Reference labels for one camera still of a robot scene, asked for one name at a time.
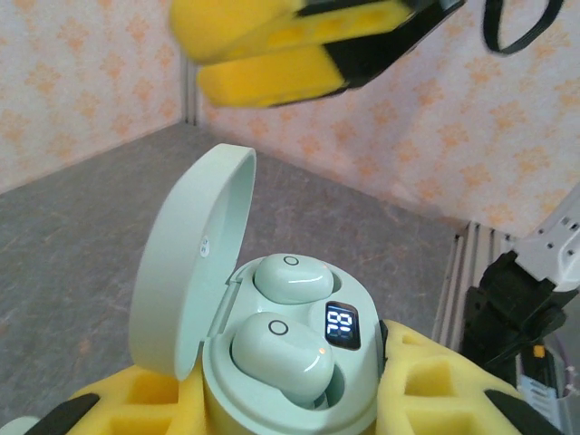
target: mint green earbud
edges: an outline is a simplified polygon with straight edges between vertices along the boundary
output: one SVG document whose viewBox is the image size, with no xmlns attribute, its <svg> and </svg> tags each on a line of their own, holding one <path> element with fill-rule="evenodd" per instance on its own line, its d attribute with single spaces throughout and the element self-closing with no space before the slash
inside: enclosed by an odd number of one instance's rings
<svg viewBox="0 0 580 435">
<path fill-rule="evenodd" d="M 334 372 L 333 350 L 314 330 L 276 313 L 253 314 L 236 332 L 232 358 L 248 376 L 312 409 Z"/>
<path fill-rule="evenodd" d="M 334 278 L 328 266 L 316 258 L 274 254 L 262 260 L 254 284 L 272 302 L 297 305 L 330 296 Z"/>
</svg>

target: yellow foam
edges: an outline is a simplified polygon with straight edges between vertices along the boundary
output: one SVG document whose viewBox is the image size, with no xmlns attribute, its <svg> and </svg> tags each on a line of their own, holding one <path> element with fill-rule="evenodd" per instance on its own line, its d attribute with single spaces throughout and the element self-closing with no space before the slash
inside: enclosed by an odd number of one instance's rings
<svg viewBox="0 0 580 435">
<path fill-rule="evenodd" d="M 402 324 L 386 324 L 388 362 L 377 395 L 377 433 L 519 434 L 485 395 L 493 389 L 520 398 L 511 385 Z"/>
<path fill-rule="evenodd" d="M 383 0 L 323 14 L 297 16 L 305 0 L 174 0 L 170 26 L 199 65 L 390 32 L 413 14 Z"/>
<path fill-rule="evenodd" d="M 207 63 L 240 37 L 303 6 L 304 0 L 174 0 L 169 22 L 186 54 Z"/>
<path fill-rule="evenodd" d="M 365 435 L 518 435 L 487 399 L 507 383 L 427 337 L 387 322 L 388 362 L 376 425 Z M 204 386 L 201 359 L 184 382 L 133 366 L 78 391 L 101 399 L 70 435 L 243 435 Z"/>
<path fill-rule="evenodd" d="M 316 45 L 203 68 L 198 85 L 216 106 L 268 107 L 335 91 L 343 78 Z"/>
<path fill-rule="evenodd" d="M 324 44 L 392 31 L 413 11 L 382 0 L 298 16 L 305 0 L 174 0 L 170 26 L 214 105 L 267 107 L 346 84 Z"/>
</svg>

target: led battery display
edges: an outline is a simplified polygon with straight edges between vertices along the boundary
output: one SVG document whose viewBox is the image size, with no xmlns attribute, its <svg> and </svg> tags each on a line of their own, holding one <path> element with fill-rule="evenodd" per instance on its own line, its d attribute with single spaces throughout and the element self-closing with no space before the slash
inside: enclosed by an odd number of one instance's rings
<svg viewBox="0 0 580 435">
<path fill-rule="evenodd" d="M 359 315 L 352 305 L 332 301 L 326 304 L 326 341 L 356 351 L 361 348 Z"/>
</svg>

